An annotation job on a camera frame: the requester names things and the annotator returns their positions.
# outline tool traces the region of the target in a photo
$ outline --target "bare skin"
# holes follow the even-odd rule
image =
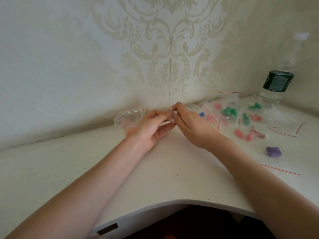
[[[195,112],[177,103],[173,111],[151,111],[132,134],[97,165],[22,222],[6,238],[86,238],[134,166],[175,124],[195,146],[216,156],[234,177],[262,221],[277,238],[317,238],[319,208],[255,162]]]

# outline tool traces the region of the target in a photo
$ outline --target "hand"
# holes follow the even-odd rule
[[[166,111],[152,110],[140,120],[132,132],[132,135],[137,136],[137,139],[142,142],[146,152],[175,127],[174,123],[167,123],[160,126],[163,122],[167,121],[172,114],[172,107]]]
[[[208,150],[215,141],[215,138],[222,136],[196,112],[187,110],[181,102],[173,105],[173,109],[177,111],[177,114],[172,114],[176,125],[196,147]]]

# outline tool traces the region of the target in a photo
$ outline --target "white bottle cap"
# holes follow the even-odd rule
[[[309,33],[296,33],[293,36],[293,40],[297,40],[297,41],[305,41],[309,36]]]

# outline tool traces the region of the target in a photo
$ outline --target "damask wallpaper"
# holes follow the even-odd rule
[[[318,0],[0,0],[0,148],[257,92],[309,32],[285,103],[316,113]]]

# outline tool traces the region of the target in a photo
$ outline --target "dark floor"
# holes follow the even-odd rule
[[[168,235],[177,239],[275,238],[257,219],[245,217],[238,224],[228,211],[191,205],[125,239],[164,239]]]

